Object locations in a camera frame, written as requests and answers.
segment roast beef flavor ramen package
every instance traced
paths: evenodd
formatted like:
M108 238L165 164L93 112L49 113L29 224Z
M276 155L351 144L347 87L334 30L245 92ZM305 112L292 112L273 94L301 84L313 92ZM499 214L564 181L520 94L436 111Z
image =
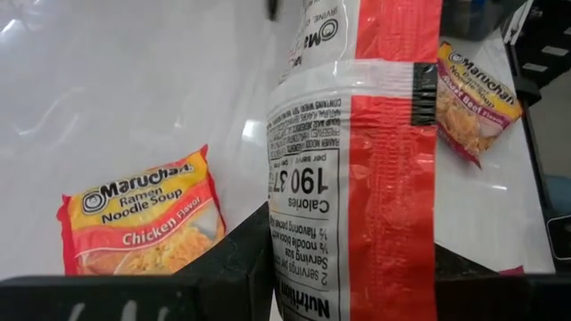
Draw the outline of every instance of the roast beef flavor ramen package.
M497 79L443 43L438 51L440 136L480 167L479 155L522 114L517 97Z
M439 0L305 0L271 96L284 320L435 320Z

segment red package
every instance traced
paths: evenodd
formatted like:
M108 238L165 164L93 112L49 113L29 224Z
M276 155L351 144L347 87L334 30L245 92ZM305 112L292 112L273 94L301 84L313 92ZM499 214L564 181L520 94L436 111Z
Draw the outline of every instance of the red package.
M172 274L219 242L225 225L207 150L63 196L65 273Z
M304 1L267 128L284 320L436 320L441 5Z

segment red stripe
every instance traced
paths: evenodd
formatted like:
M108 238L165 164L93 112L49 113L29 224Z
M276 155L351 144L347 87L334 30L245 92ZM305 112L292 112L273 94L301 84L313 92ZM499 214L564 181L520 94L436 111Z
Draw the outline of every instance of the red stripe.
M436 130L410 126L410 104L352 98L351 321L436 320Z
M361 0L355 58L436 62L441 0Z
M440 0L361 0L356 59L436 62ZM436 127L408 99L352 98L351 321L436 320Z

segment yellow package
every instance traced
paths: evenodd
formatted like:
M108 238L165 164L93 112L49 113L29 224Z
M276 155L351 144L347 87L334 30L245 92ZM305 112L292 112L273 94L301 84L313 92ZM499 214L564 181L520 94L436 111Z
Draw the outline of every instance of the yellow package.
M457 153L480 167L480 152L490 148L521 114L521 105L509 88L455 53L450 44L440 46L438 133Z
M225 225L207 149L63 196L66 274L172 274L220 241Z

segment nutrition facts label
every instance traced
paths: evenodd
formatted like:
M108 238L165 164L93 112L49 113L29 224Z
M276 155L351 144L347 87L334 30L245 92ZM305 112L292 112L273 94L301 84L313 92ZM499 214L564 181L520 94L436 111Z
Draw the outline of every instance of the nutrition facts label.
M279 111L268 124L269 223L282 314L339 320L341 98Z

